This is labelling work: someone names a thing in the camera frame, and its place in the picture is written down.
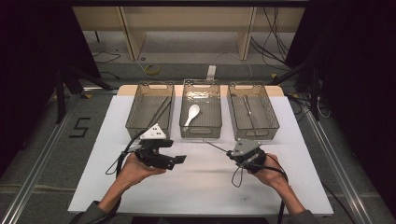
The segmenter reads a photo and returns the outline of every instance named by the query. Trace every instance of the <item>white table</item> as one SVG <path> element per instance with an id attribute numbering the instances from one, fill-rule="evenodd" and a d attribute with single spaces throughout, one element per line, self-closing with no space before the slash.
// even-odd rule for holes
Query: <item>white table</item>
<path id="1" fill-rule="evenodd" d="M 114 181 L 107 168 L 130 141 L 125 123 L 133 96 L 114 96 L 98 134 L 92 154 L 69 206 L 69 212 L 85 211 L 92 201 L 100 201 Z M 270 97 L 280 128 L 276 137 L 264 141 L 262 149 L 278 156 L 290 184 L 303 205 L 316 216 L 333 214 L 318 174 L 286 97 Z M 163 175 L 155 175 L 133 186 L 122 196 L 119 213 L 161 217 L 267 217 L 277 215 L 280 198 L 256 177 L 243 174 L 240 188 L 232 183 L 237 168 L 224 152 L 202 140 L 180 137 L 178 127 L 181 97 L 177 96 L 172 123 L 172 147 L 160 152 L 169 156 L 187 155 L 183 164 Z M 235 144 L 227 99 L 221 96 L 220 139 L 210 140 L 226 150 Z M 239 175 L 234 182 L 238 183 Z"/>

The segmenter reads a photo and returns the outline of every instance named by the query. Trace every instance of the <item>white spoon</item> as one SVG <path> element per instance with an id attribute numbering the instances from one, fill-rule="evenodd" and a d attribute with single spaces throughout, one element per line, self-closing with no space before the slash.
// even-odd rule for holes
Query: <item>white spoon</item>
<path id="1" fill-rule="evenodd" d="M 198 105 L 190 106 L 189 117 L 187 118 L 186 124 L 184 126 L 189 126 L 190 122 L 199 114 L 199 110 L 200 108 Z"/>

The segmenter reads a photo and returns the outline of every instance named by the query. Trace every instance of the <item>transparent tray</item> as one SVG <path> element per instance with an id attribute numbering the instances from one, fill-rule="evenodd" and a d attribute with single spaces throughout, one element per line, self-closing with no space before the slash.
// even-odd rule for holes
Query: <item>transparent tray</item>
<path id="1" fill-rule="evenodd" d="M 227 99 L 235 140 L 268 140 L 275 137 L 279 123 L 262 82 L 230 83 Z"/>
<path id="2" fill-rule="evenodd" d="M 158 123 L 169 138 L 175 104 L 175 87 L 168 82 L 142 82 L 137 86 L 125 127 L 131 137 Z"/>
<path id="3" fill-rule="evenodd" d="M 192 105 L 200 107 L 199 114 L 184 126 Z M 220 85 L 218 80 L 186 79 L 180 112 L 180 132 L 183 138 L 220 138 Z"/>

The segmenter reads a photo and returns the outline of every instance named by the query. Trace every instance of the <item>person's hand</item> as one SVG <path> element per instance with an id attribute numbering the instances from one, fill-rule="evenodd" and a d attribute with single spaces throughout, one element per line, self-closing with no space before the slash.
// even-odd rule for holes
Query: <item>person's hand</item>
<path id="1" fill-rule="evenodd" d="M 165 173 L 166 170 L 153 167 L 147 167 L 136 157 L 134 153 L 130 154 L 116 179 L 116 184 L 122 186 L 124 190 L 129 189 L 131 186 L 140 183 L 146 177 L 151 175 L 160 175 Z"/>
<path id="2" fill-rule="evenodd" d="M 267 158 L 265 160 L 264 166 L 269 166 L 281 170 L 279 166 L 279 161 L 277 156 L 274 154 L 267 153 Z M 254 174 L 264 185 L 267 185 L 273 189 L 277 189 L 282 185 L 288 185 L 285 177 L 277 172 L 269 169 L 260 169 L 256 174 Z"/>

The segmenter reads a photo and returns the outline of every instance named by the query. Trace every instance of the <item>gray sleeve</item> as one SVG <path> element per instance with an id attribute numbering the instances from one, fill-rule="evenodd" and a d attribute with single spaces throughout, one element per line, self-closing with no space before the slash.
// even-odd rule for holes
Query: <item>gray sleeve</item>
<path id="1" fill-rule="evenodd" d="M 311 211 L 305 210 L 302 213 L 288 219 L 288 224 L 319 224 Z"/>
<path id="2" fill-rule="evenodd" d="M 92 202 L 85 213 L 76 215 L 70 224 L 106 223 L 116 222 L 116 217 L 110 217 L 98 207 L 98 202 Z"/>

